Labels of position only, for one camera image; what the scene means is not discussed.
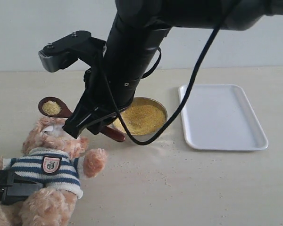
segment black device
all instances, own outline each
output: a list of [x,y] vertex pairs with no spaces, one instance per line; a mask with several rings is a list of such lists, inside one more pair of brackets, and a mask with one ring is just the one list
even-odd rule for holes
[[63,127],[74,138],[86,127],[98,134],[130,106],[140,80],[159,63],[160,58],[145,73],[173,27],[212,29],[220,22],[218,30],[245,31],[262,16],[283,15],[283,0],[116,0],[116,7],[107,41],[77,31],[39,52],[43,67],[51,73],[78,59],[90,67],[84,75],[83,95]]
[[44,184],[27,180],[10,170],[0,170],[0,203],[3,205],[24,201],[44,187]]

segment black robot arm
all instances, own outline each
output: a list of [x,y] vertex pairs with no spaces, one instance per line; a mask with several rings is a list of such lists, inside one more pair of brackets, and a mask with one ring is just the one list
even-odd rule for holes
[[[70,34],[39,52],[49,72],[81,59],[85,91],[64,125],[78,137],[83,129],[98,134],[117,113],[106,89],[103,71],[119,111],[130,106],[135,90],[172,27],[213,28],[233,0],[116,0],[117,14],[107,41],[89,32]],[[262,16],[283,15],[283,0],[241,0],[221,29],[244,31]]]

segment emblem patch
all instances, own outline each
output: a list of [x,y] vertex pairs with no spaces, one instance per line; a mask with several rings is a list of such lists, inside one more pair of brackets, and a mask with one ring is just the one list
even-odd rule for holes
[[44,156],[42,170],[45,174],[54,174],[60,169],[62,158]]

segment teddy bear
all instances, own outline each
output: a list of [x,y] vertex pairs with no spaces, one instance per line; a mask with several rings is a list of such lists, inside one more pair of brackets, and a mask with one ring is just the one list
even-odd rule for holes
[[96,177],[105,167],[104,149],[85,152],[88,139],[74,139],[63,130],[65,119],[41,117],[23,142],[23,157],[0,157],[0,170],[45,184],[26,200],[0,204],[0,226],[66,226],[77,200],[80,180]]

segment metal bowl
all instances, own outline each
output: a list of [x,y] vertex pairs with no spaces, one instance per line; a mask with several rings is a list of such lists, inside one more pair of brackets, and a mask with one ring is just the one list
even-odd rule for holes
[[[160,102],[158,102],[158,101],[156,101],[156,100],[153,100],[153,99],[151,99],[151,98],[147,98],[147,97],[135,97],[135,98],[133,99],[132,104],[135,104],[135,105],[152,105],[152,106],[158,108],[158,109],[161,110],[161,111],[163,112],[163,114],[165,115],[164,123],[166,123],[167,118],[168,118],[167,111],[166,111],[165,107],[164,107]],[[119,129],[119,127],[116,125],[116,121],[114,121],[114,122],[112,123],[112,126],[113,126],[113,128],[115,128],[115,129],[117,129],[118,131],[120,131],[121,133],[123,133],[123,134],[125,135],[125,137],[126,137],[126,140],[130,140],[131,142],[133,142],[133,141],[129,138],[129,136],[127,135],[126,132],[124,133],[123,131],[121,131],[121,130]],[[150,132],[150,133],[147,133],[147,134],[145,134],[145,135],[134,135],[134,134],[132,134],[132,136],[133,136],[134,138],[136,138],[137,140],[139,140],[139,141],[147,141],[147,140],[149,140],[151,137],[153,137],[154,134],[155,134],[160,128],[158,128],[158,129],[157,129],[156,131],[154,131],[154,132]]]

